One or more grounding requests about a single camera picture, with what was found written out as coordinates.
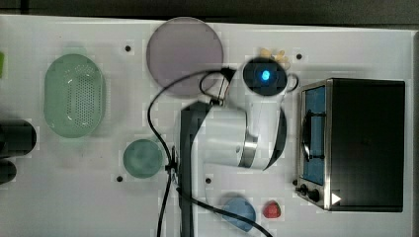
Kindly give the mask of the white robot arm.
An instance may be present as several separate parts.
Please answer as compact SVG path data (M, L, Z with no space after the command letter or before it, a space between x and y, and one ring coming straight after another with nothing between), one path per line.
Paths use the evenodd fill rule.
M180 111L176 140L179 168L181 237L199 233L198 213L207 210L229 223L243 223L273 237L240 207L219 208L206 194L206 164L267 170L286 145L287 121L282 103L296 89L283 63L254 57L238 69L223 68L228 89L220 105L194 102Z

